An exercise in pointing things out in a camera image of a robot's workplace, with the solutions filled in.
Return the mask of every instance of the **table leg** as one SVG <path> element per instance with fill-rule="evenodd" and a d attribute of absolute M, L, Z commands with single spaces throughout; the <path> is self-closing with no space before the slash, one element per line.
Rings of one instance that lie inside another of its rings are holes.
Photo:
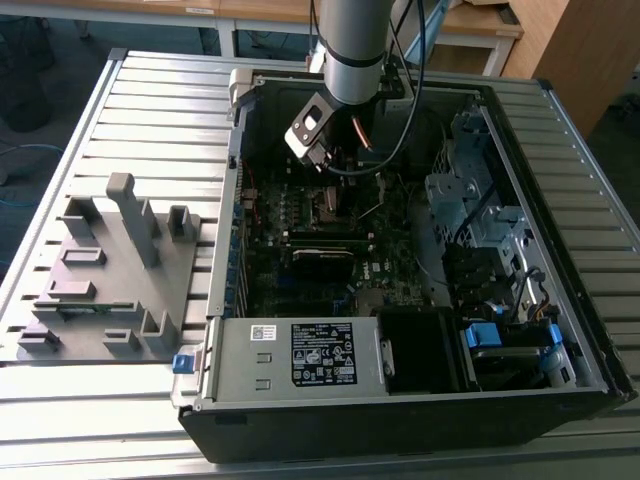
<path fill-rule="evenodd" d="M 220 55 L 223 57 L 236 57 L 236 25 L 232 18 L 217 19 L 218 35 L 220 36 Z"/>
<path fill-rule="evenodd" d="M 204 55 L 215 55 L 216 34 L 213 28 L 198 28 L 200 34 L 200 44 L 202 45 L 202 53 Z"/>
<path fill-rule="evenodd" d="M 498 38 L 495 48 L 491 50 L 491 55 L 489 55 L 489 60 L 487 60 L 482 75 L 499 77 L 502 74 L 502 69 L 507 63 L 514 42 L 515 39 L 511 37 Z"/>
<path fill-rule="evenodd" d="M 89 22 L 87 20 L 74 20 L 74 25 L 76 26 L 76 30 L 78 31 L 78 36 L 81 39 L 89 38 Z"/>
<path fill-rule="evenodd" d="M 260 44 L 260 38 L 258 37 L 258 32 L 249 32 L 249 36 L 251 37 L 251 48 L 260 48 L 262 45 Z"/>

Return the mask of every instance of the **aluminum extrusion table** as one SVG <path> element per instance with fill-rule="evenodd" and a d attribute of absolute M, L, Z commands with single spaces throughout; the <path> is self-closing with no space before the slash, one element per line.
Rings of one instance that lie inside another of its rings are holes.
<path fill-rule="evenodd" d="M 44 288 L 66 235 L 56 220 L 65 197 L 103 196 L 113 171 L 134 174 L 136 194 L 150 198 L 154 211 L 163 213 L 179 199 L 203 218 L 183 335 L 186 343 L 201 341 L 231 127 L 227 85 L 232 69 L 248 66 L 304 70 L 276 61 L 112 53 L 0 289 L 2 345 L 12 341 L 12 322 Z M 496 90 L 621 357 L 630 375 L 640 378 L 640 236 L 554 93 L 534 81 L 430 79 Z M 114 208 L 104 198 L 96 203 Z M 464 478 L 560 477 L 568 469 L 574 476 L 602 471 L 624 478 L 640 468 L 637 400 L 521 447 L 212 465 L 178 423 L 169 400 L 172 382 L 168 365 L 0 368 L 0 476 L 301 478 L 395 472 L 394 478 L 410 478 L 425 469 L 456 467 Z"/>

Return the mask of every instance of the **blue latch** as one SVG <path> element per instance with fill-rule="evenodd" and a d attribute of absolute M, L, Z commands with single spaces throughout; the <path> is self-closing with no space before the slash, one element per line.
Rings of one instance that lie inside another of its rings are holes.
<path fill-rule="evenodd" d="M 469 348 L 501 347 L 502 340 L 495 323 L 474 323 L 464 332 Z"/>
<path fill-rule="evenodd" d="M 186 355 L 178 353 L 173 356 L 171 367 L 173 373 L 193 373 L 195 371 L 196 357 L 195 355 Z"/>
<path fill-rule="evenodd" d="M 504 307 L 502 305 L 496 305 L 495 303 L 489 301 L 486 301 L 484 303 L 489 305 L 489 307 L 491 307 L 491 310 L 493 310 L 496 315 L 502 315 L 504 313 Z"/>
<path fill-rule="evenodd" d="M 552 323 L 549 327 L 549 333 L 551 334 L 551 340 L 553 340 L 554 345 L 562 343 L 562 332 L 560 331 L 560 327 L 555 323 Z"/>

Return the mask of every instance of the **white sticker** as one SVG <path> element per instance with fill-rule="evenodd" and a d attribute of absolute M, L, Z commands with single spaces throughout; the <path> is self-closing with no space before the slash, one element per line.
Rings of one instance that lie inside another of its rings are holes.
<path fill-rule="evenodd" d="M 187 13 L 199 13 L 200 15 L 213 15 L 213 10 L 209 8 L 185 8 Z"/>
<path fill-rule="evenodd" d="M 251 341 L 273 341 L 276 339 L 275 325 L 251 325 Z"/>

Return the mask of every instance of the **warning label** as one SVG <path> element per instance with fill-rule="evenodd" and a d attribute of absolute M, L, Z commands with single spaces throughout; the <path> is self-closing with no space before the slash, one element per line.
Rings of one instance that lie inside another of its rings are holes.
<path fill-rule="evenodd" d="M 291 380 L 297 387 L 358 383 L 351 324 L 291 325 Z"/>

